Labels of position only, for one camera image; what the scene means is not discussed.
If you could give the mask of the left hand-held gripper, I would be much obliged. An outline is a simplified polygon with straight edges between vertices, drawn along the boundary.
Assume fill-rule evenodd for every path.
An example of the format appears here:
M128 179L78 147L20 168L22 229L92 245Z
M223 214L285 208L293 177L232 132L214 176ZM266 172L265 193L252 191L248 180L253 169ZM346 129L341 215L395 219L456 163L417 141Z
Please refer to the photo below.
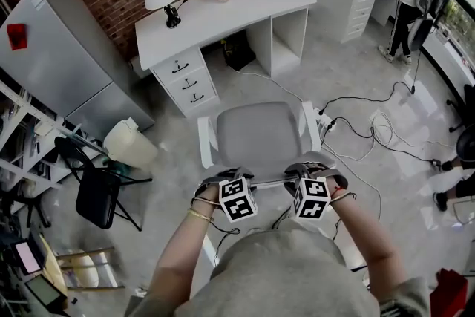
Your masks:
M219 204L230 223L237 223L258 213L248 181L245 177L219 182Z

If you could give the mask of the person's left hand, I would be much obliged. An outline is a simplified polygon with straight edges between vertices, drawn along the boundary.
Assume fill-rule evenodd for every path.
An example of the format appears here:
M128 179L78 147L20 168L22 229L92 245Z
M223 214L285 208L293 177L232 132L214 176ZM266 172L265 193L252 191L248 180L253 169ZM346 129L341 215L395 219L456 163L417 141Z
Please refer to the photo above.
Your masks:
M194 192L194 196L201 196L209 186L219 186L219 182L221 181L233 181L241 177L250 180L254 177L254 175L249 169L245 167L230 168L220 171L217 174L213 174L211 177L207 177L202 180L197 190Z

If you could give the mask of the person's right hand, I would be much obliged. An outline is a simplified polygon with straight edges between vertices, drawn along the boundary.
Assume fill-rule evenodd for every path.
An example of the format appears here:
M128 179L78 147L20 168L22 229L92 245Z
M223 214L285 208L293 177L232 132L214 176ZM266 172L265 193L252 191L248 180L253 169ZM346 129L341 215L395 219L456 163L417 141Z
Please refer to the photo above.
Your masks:
M333 198L337 192L347 190L348 188L348 180L338 169L331 169L320 162L307 161L294 163L287 167L284 173L288 176L297 175L299 178L305 177L314 180L317 177L324 177L327 180L330 179L331 198Z

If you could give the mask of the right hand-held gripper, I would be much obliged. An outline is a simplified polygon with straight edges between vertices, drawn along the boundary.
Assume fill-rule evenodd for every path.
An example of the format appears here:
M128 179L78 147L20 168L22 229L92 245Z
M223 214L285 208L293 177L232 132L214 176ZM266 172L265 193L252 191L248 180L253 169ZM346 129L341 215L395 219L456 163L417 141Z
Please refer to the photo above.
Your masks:
M330 193L325 177L301 178L296 190L292 213L300 220L320 220L330 204Z

